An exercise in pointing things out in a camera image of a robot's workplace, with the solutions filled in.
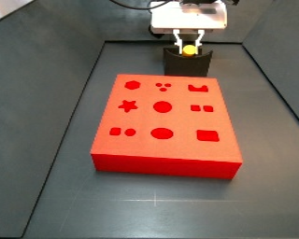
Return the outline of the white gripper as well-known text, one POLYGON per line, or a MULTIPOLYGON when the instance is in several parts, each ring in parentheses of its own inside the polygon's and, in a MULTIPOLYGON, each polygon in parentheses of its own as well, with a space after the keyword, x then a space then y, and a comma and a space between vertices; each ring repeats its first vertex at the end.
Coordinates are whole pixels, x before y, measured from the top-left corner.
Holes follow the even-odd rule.
POLYGON ((196 47, 201 45, 204 30, 224 29, 226 27, 226 8, 220 0, 212 3, 182 4, 172 1, 164 6, 150 10, 150 28, 156 34, 173 33, 174 45, 181 48, 182 41, 180 31, 192 33, 196 31, 196 47))

